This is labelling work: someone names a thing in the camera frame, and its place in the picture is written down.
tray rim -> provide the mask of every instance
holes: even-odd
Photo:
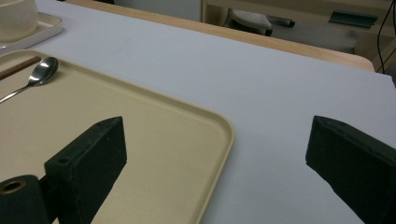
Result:
[[[44,19],[46,17],[56,19],[59,22],[57,23],[45,22]],[[15,42],[0,42],[0,55],[12,52],[14,50],[29,48],[35,44],[38,44],[46,39],[49,39],[61,33],[62,30],[64,29],[62,18],[55,17],[50,14],[38,12],[38,22],[44,22],[46,24],[51,25],[51,27],[41,32],[34,32],[33,34],[26,36],[23,39],[17,40]]]
[[[43,57],[44,56],[45,57],[52,56],[49,53],[46,53],[46,52],[41,51],[41,50],[20,49],[20,50],[14,50],[14,51],[8,52],[6,54],[0,55],[0,59],[9,57],[12,54],[16,54],[16,55],[18,55],[18,54],[21,54],[21,55],[24,55],[24,54],[29,55],[29,54],[31,54],[31,55],[43,56]],[[143,86],[135,84],[133,82],[120,79],[118,77],[113,77],[113,76],[108,75],[108,74],[106,74],[104,72],[98,71],[96,69],[92,69],[92,68],[90,68],[88,66],[85,66],[85,65],[82,65],[80,63],[71,62],[69,60],[66,60],[66,59],[64,59],[62,57],[58,57],[56,55],[53,55],[52,57],[56,57],[60,62],[64,62],[64,63],[67,63],[67,64],[72,64],[74,66],[79,67],[80,69],[87,70],[87,71],[90,71],[92,73],[98,74],[102,78],[104,77],[106,79],[110,79],[110,80],[112,79],[115,82],[122,83],[124,85],[131,85],[131,86],[134,86],[136,89],[139,89],[140,91],[145,91],[145,92],[148,92],[150,94],[155,94],[155,95],[161,96],[161,98],[170,100],[171,102],[182,103],[184,106],[187,106],[189,108],[198,109],[200,114],[206,113],[207,115],[210,115],[211,118],[217,118],[216,120],[218,121],[218,123],[222,127],[226,127],[228,129],[229,134],[227,134],[227,135],[229,135],[229,136],[227,138],[229,138],[229,140],[227,141],[228,144],[227,144],[227,146],[224,149],[224,157],[222,158],[221,162],[219,162],[219,169],[216,171],[216,174],[213,175],[213,184],[210,186],[210,188],[208,188],[208,194],[205,197],[205,199],[203,200],[202,206],[200,207],[199,211],[197,212],[197,218],[195,219],[195,223],[200,223],[201,219],[202,219],[202,217],[203,217],[203,215],[205,213],[205,210],[207,208],[207,205],[209,204],[209,202],[210,202],[210,200],[212,198],[213,192],[214,192],[214,190],[215,190],[215,188],[216,188],[216,186],[218,184],[219,177],[222,174],[224,166],[225,166],[225,164],[226,164],[226,162],[228,160],[228,157],[230,155],[231,149],[233,148],[233,142],[235,140],[235,132],[234,132],[234,128],[233,128],[233,125],[231,124],[231,122],[227,118],[223,117],[220,113],[217,113],[217,112],[215,112],[213,110],[204,108],[202,106],[194,105],[194,104],[189,103],[187,101],[180,100],[180,99],[178,99],[176,97],[173,97],[173,96],[170,96],[168,94],[164,94],[164,93],[161,93],[159,91],[155,91],[153,89],[143,87]]]

spoon handle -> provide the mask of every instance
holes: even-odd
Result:
[[[0,104],[3,103],[4,101],[8,100],[9,98],[13,97],[14,95],[20,93],[21,91],[26,91],[27,89],[29,89],[29,88],[31,88],[31,87],[32,87],[32,86],[25,86],[25,87],[22,87],[22,88],[20,88],[20,89],[18,89],[18,90],[15,90],[14,92],[10,93],[9,95],[7,95],[7,96],[1,98],[1,99],[0,99]]]

cable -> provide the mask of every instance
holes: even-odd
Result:
[[[395,2],[396,2],[396,0],[393,0],[392,4],[390,4],[390,7],[389,7],[388,12],[387,12],[387,15],[385,16],[384,20],[382,21],[381,27],[379,28],[378,35],[376,37],[376,47],[377,47],[377,50],[378,50],[379,60],[381,61],[381,67],[382,67],[382,73],[383,74],[385,74],[385,67],[384,67],[384,61],[382,60],[381,49],[379,48],[379,37],[381,35],[381,31],[382,31],[382,28],[384,27],[385,21],[387,20],[388,15],[389,15],[390,11],[392,10],[392,8],[393,8],[393,21],[395,21],[394,20],[394,18],[395,18],[395,14],[394,14]]]
[[[395,8],[396,8],[396,2],[393,1],[393,29],[395,30],[395,35],[396,35],[396,16],[395,16]]]

white bowl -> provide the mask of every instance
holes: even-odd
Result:
[[[37,24],[35,0],[0,0],[0,41],[22,39],[33,33]]]

white plate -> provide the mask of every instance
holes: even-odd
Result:
[[[18,49],[27,49],[59,34],[62,29],[62,19],[39,12],[38,25],[35,32],[16,42],[0,42],[0,55]]]

